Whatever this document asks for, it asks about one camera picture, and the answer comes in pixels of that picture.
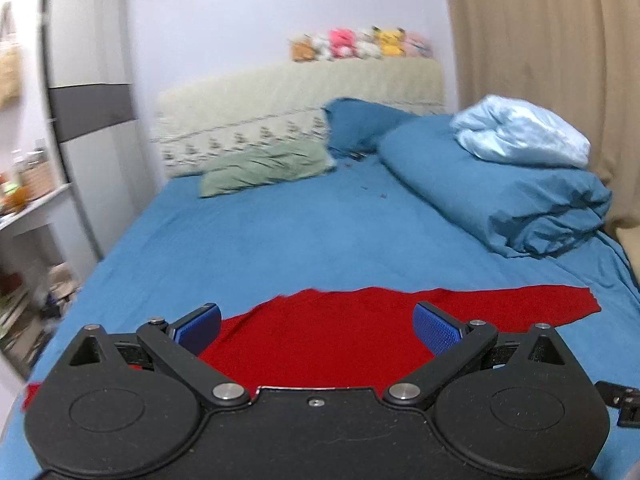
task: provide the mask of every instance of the plush toy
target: plush toy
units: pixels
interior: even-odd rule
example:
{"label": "plush toy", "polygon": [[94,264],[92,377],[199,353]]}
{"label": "plush toy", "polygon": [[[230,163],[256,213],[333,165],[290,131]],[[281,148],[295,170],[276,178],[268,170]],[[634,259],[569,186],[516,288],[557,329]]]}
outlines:
{"label": "plush toy", "polygon": [[402,50],[404,30],[402,28],[380,30],[373,27],[373,31],[383,56],[404,56],[404,50]]}
{"label": "plush toy", "polygon": [[361,28],[356,33],[356,56],[360,59],[382,57],[380,47],[376,45],[375,35],[371,28]]}
{"label": "plush toy", "polygon": [[408,32],[404,35],[402,48],[407,57],[433,57],[431,45],[417,32]]}
{"label": "plush toy", "polygon": [[311,45],[311,38],[306,34],[294,36],[289,40],[291,59],[296,62],[313,61],[316,51]]}
{"label": "plush toy", "polygon": [[353,57],[355,55],[356,35],[348,28],[334,28],[329,31],[331,53],[335,58]]}
{"label": "plush toy", "polygon": [[316,59],[320,61],[331,61],[334,55],[331,52],[331,42],[326,34],[316,34],[311,38],[311,46],[316,51]]}

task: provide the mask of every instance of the pink plush toy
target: pink plush toy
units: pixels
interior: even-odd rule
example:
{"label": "pink plush toy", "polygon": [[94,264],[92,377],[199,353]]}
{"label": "pink plush toy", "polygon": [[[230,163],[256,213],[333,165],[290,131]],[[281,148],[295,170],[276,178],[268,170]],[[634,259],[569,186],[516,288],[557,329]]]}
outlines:
{"label": "pink plush toy", "polygon": [[407,57],[433,57],[431,45],[417,32],[408,32],[402,42]]}
{"label": "pink plush toy", "polygon": [[355,56],[356,35],[348,28],[334,28],[329,31],[331,53],[335,58]]}

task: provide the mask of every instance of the patterned headboard cover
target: patterned headboard cover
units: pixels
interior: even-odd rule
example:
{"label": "patterned headboard cover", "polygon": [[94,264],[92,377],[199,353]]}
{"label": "patterned headboard cover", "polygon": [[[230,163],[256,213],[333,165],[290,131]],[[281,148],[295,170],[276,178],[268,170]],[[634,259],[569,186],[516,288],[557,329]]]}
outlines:
{"label": "patterned headboard cover", "polygon": [[159,96],[154,141],[168,176],[199,173],[225,153],[304,136],[326,139],[322,106],[337,97],[443,113],[442,70],[433,59],[348,59],[208,78]]}

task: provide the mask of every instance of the white plush toy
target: white plush toy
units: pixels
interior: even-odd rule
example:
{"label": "white plush toy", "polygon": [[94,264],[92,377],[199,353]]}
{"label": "white plush toy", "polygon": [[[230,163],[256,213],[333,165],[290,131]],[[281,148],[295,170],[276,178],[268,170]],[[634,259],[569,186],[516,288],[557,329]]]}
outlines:
{"label": "white plush toy", "polygon": [[375,36],[372,29],[360,28],[356,33],[356,40],[356,56],[360,59],[382,57],[380,47],[375,43]]}
{"label": "white plush toy", "polygon": [[326,34],[315,34],[311,38],[311,46],[316,50],[318,61],[332,61],[334,55],[331,53],[331,42]]}

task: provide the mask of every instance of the bag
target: bag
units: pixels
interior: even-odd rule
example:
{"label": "bag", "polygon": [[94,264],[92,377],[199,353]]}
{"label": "bag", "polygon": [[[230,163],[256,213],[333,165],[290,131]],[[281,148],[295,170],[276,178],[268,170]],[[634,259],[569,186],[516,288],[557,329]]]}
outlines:
{"label": "bag", "polygon": [[0,14],[0,110],[20,97],[21,61],[11,3],[5,3]]}

